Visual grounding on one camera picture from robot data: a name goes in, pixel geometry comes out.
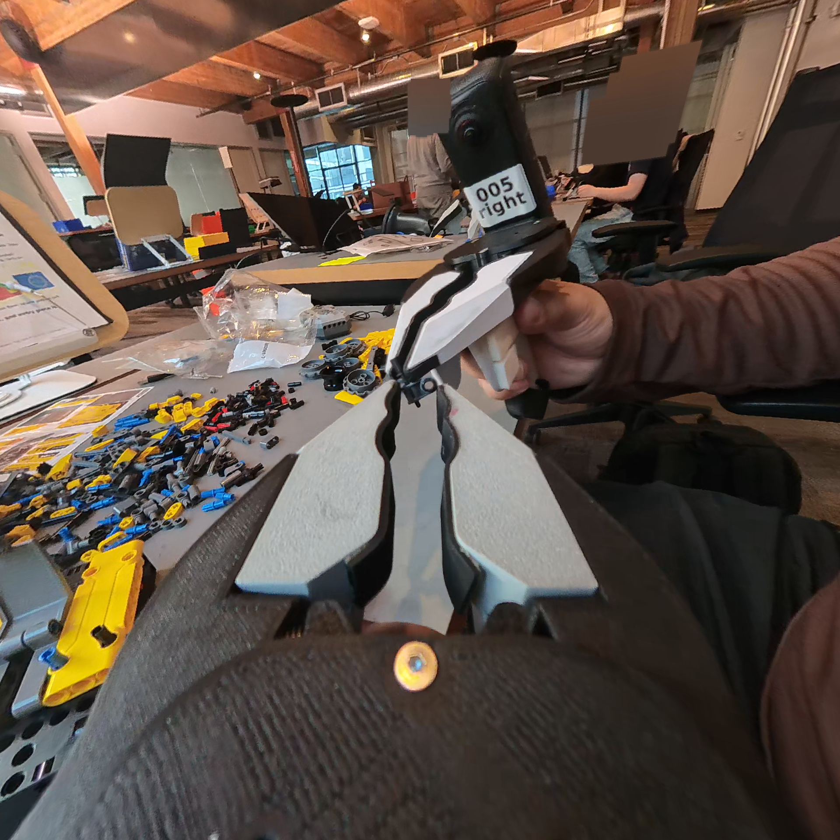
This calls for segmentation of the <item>yellow grey toy vehicle chassis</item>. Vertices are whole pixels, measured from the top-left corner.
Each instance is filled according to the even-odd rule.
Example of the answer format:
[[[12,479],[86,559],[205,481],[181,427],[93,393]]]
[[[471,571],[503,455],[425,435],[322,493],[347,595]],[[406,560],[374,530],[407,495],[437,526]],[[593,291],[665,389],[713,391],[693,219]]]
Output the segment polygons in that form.
[[[385,376],[386,363],[392,347],[394,329],[368,332],[360,337],[363,344],[358,358],[361,369],[372,373],[380,382]]]

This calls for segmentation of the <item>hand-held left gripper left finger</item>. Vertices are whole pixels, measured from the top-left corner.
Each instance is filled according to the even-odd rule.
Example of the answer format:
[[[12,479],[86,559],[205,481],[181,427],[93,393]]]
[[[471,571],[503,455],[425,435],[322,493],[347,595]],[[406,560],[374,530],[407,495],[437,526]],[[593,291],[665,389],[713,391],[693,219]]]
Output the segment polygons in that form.
[[[286,459],[235,580],[242,592],[363,610],[392,571],[391,458],[402,393],[388,381]]]

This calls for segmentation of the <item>white stand base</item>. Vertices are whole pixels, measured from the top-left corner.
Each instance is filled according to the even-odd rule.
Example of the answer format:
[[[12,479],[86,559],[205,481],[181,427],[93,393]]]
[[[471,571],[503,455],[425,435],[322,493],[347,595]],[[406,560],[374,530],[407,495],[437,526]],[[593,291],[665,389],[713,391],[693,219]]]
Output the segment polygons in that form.
[[[97,383],[97,377],[52,366],[1,384],[1,422],[71,396]]]

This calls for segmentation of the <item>grey desk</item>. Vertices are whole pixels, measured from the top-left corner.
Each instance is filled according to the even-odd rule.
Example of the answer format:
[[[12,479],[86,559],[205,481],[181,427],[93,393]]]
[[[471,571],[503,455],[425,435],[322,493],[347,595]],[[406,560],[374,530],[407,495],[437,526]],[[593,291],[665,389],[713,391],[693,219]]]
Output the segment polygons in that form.
[[[370,331],[395,327],[396,314],[389,318],[381,314],[372,314],[363,322],[353,324],[353,335],[364,336]],[[148,341],[136,343],[127,350],[111,353],[80,367],[80,373],[95,375],[98,382],[93,393],[83,396],[99,397],[106,393],[137,392],[142,390],[147,379],[147,371],[129,371],[128,367],[118,371],[122,363],[118,356],[131,355],[133,350],[139,353],[156,349],[165,342],[183,342],[203,340],[206,333],[197,320],[173,332],[158,335]],[[225,397],[227,394],[241,392],[248,383],[259,378],[272,377],[284,390],[290,382],[301,381],[301,387],[295,394],[304,405],[296,410],[284,410],[269,434],[262,439],[279,436],[279,444],[271,450],[263,449],[257,438],[251,444],[236,441],[228,445],[238,459],[247,466],[262,463],[264,468],[243,488],[234,489],[236,501],[224,509],[211,512],[188,511],[187,523],[183,528],[176,528],[169,535],[157,535],[145,543],[145,557],[159,572],[160,583],[180,558],[225,513],[241,505],[250,488],[257,487],[261,480],[288,454],[296,452],[311,438],[351,409],[350,404],[338,401],[331,392],[324,391],[320,381],[304,381],[299,374],[299,364],[285,366],[276,370],[240,371],[224,373],[221,378],[209,377],[205,380],[189,380],[172,377],[150,385],[151,390],[138,396],[130,406],[124,406],[119,417],[138,413],[140,409],[165,399],[174,391],[182,390],[185,394],[200,393],[203,403],[208,397]],[[494,402],[481,389],[478,382],[468,374],[463,374],[458,392],[476,405],[479,410],[489,415],[507,433],[514,432],[517,421],[508,414],[503,403]],[[440,436],[437,429],[437,408],[433,397],[423,399],[420,407],[401,403],[400,422],[395,431],[395,456],[392,460],[392,476],[395,490],[395,551],[396,559],[393,571],[384,590],[365,608],[364,618],[374,623],[414,623],[424,625],[441,633],[447,630],[453,608],[450,605],[445,588],[443,572],[440,568],[442,550],[440,547],[439,508],[443,485],[444,464],[440,456]],[[13,426],[2,429],[2,472],[5,466],[16,463],[18,450],[24,456],[23,445],[35,446],[37,443],[55,442],[62,436],[75,432],[70,443],[77,447],[87,447],[96,443],[90,436],[82,434],[81,427],[58,429],[57,425],[48,424],[27,432],[12,432]]]

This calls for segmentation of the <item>black computer monitor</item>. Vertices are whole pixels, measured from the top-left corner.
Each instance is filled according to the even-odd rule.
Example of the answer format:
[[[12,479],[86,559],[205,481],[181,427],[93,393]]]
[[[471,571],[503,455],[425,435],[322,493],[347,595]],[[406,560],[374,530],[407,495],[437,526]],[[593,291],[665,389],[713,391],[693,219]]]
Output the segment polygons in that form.
[[[344,201],[260,192],[245,196],[300,249],[334,251],[362,239],[360,227]]]

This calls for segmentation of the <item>black office chair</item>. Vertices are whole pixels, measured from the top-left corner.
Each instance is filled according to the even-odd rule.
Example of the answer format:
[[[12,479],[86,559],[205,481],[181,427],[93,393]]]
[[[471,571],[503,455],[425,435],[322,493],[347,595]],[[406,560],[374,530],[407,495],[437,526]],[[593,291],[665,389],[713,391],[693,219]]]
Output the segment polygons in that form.
[[[629,269],[625,285],[651,287],[665,280],[688,282],[755,266],[838,236],[839,69],[798,73],[764,139],[710,228],[703,246]],[[838,424],[838,381],[793,391],[725,396],[730,413]],[[596,403],[583,411],[538,422],[520,421],[522,437],[538,444],[541,432],[618,422],[626,429],[697,416],[712,422],[708,406],[662,401]]]
[[[661,247],[667,246],[670,254],[681,249],[687,238],[686,200],[713,135],[713,130],[692,134],[679,131],[664,157],[672,163],[672,179],[663,204],[646,211],[643,220],[595,231],[601,240],[598,252],[609,276],[619,277],[631,268],[654,262]]]

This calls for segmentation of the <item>bright window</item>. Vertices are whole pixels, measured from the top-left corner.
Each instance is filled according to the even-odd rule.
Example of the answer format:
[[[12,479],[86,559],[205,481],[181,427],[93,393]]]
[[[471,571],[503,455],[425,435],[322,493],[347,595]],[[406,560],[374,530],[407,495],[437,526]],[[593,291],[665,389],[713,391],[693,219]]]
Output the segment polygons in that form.
[[[371,148],[364,144],[320,143],[303,150],[312,194],[341,198],[375,183]]]

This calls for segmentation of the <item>person's black trousers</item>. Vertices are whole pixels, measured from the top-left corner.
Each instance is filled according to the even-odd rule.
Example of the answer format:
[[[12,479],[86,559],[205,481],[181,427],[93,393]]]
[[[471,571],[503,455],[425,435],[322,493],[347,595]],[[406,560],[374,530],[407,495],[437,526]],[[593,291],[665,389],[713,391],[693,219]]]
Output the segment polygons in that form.
[[[663,481],[600,479],[584,488],[677,589],[757,730],[784,631],[814,596],[838,584],[838,527]]]

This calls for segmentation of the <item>flat clear plastic bag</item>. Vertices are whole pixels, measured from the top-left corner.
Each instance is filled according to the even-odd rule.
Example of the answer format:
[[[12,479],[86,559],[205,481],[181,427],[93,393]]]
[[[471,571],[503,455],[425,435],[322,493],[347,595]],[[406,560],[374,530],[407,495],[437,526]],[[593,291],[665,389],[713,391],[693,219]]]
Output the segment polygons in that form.
[[[225,374],[234,350],[232,343],[223,341],[164,341],[153,343],[147,349],[135,345],[122,360],[142,371],[189,379],[192,370]]]

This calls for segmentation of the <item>person's right hand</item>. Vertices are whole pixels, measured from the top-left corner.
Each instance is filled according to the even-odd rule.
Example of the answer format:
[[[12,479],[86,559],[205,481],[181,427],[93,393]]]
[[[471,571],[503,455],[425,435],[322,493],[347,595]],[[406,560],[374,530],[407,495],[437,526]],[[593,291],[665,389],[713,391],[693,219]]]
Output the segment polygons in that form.
[[[588,385],[601,367],[613,334],[613,316],[594,288],[546,280],[516,309],[513,318],[528,339],[531,363],[520,362],[510,389],[494,390],[469,352],[461,370],[477,379],[490,398],[506,401],[527,391],[537,380],[552,390]]]

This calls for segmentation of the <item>small clear parts bag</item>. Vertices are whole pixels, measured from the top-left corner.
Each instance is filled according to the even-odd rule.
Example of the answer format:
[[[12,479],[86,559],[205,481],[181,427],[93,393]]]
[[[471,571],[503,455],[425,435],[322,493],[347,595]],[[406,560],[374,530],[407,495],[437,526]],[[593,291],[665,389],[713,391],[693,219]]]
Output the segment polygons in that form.
[[[227,372],[278,370],[304,362],[318,315],[309,294],[253,269],[228,269],[202,292],[203,324],[228,362]]]

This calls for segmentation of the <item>pile of small building pieces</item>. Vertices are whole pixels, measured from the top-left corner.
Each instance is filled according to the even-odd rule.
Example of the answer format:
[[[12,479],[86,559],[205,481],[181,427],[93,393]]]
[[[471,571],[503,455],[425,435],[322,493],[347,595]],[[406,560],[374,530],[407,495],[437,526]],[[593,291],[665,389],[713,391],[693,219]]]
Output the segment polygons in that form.
[[[23,541],[53,545],[50,556],[74,559],[117,537],[147,540],[186,525],[188,511],[211,512],[236,501],[231,492],[253,481],[228,448],[259,443],[284,410],[303,407],[272,378],[225,397],[175,392],[143,413],[96,429],[96,443],[54,465],[12,471],[2,480],[2,550]]]

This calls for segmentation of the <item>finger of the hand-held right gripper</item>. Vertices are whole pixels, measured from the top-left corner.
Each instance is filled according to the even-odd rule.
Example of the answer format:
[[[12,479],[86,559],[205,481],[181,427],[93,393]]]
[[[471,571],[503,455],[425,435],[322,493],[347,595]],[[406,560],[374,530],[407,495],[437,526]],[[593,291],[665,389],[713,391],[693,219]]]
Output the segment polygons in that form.
[[[471,283],[471,269],[435,271],[423,277],[424,283],[404,300],[398,314],[391,349],[388,375],[403,380],[405,370],[437,359],[434,368],[445,380],[457,379],[450,373],[454,357],[464,349],[460,337],[471,317],[465,304],[453,299]]]
[[[471,317],[461,338],[480,367],[491,387],[511,387],[518,373],[518,329],[512,320],[516,308],[513,291],[524,288],[524,281],[516,279],[519,270],[532,261],[532,251],[520,251],[490,262],[478,269],[469,286],[460,292],[453,303],[465,304]],[[414,381],[436,369],[436,358],[405,370],[405,381]]]

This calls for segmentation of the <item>grey motor block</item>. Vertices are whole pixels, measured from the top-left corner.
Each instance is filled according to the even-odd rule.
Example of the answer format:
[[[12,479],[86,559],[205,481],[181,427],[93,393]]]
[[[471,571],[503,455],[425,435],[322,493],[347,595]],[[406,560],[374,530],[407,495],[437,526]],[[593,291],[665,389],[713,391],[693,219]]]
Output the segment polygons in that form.
[[[352,330],[350,316],[333,306],[309,307],[301,313],[300,319],[307,333],[318,341],[342,339]]]

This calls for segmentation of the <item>person's right forearm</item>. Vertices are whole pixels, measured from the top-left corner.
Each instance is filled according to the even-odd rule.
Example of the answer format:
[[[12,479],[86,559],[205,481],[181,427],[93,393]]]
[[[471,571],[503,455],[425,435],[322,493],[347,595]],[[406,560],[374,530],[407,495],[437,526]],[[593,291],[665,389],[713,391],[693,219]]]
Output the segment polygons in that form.
[[[585,402],[791,389],[839,377],[839,239],[726,276],[597,286],[613,318]]]

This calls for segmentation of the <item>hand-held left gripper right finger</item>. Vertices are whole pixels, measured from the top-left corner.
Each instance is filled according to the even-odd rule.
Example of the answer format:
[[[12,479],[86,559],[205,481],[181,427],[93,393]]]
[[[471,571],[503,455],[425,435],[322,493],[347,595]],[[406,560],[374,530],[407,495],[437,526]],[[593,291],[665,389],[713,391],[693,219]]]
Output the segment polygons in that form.
[[[449,385],[437,389],[443,573],[456,613],[595,596],[599,584],[533,452]]]

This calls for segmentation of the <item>black block with yellow beams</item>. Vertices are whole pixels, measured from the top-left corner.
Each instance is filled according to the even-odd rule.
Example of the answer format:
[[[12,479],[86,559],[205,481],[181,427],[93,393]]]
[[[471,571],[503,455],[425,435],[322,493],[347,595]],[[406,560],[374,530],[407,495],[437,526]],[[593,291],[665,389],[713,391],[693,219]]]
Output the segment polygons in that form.
[[[2,555],[2,836],[80,740],[137,616],[144,543],[117,537],[63,570],[35,542]]]

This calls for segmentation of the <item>loose white papers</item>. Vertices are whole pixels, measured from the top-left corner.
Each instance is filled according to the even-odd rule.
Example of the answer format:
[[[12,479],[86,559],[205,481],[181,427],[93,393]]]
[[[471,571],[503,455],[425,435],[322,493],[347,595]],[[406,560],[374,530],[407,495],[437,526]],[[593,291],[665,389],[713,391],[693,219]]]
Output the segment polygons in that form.
[[[369,257],[405,252],[424,252],[453,245],[455,239],[449,236],[423,236],[419,234],[377,234],[363,237],[340,249],[352,256]]]

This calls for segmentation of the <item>long wood edged table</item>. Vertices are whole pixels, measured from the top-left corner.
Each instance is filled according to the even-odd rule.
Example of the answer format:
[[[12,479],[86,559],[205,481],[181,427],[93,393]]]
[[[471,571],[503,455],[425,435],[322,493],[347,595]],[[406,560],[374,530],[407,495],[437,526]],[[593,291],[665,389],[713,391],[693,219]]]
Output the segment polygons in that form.
[[[429,250],[412,243],[409,249],[334,266],[313,255],[277,259],[243,270],[237,285],[278,293],[295,289],[316,305],[381,306],[405,301],[442,276],[445,300],[478,282],[510,288],[519,303],[541,281],[561,278],[574,233],[549,205],[547,213],[514,218],[477,238],[448,237]]]

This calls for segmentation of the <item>yellow printed picture sheet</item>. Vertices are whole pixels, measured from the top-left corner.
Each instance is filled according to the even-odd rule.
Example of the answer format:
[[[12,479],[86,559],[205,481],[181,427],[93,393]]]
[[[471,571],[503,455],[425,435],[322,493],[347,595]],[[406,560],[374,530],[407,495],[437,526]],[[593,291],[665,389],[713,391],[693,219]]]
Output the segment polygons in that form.
[[[1,472],[53,466],[152,392],[150,386],[116,392],[76,395],[6,428],[1,433]]]

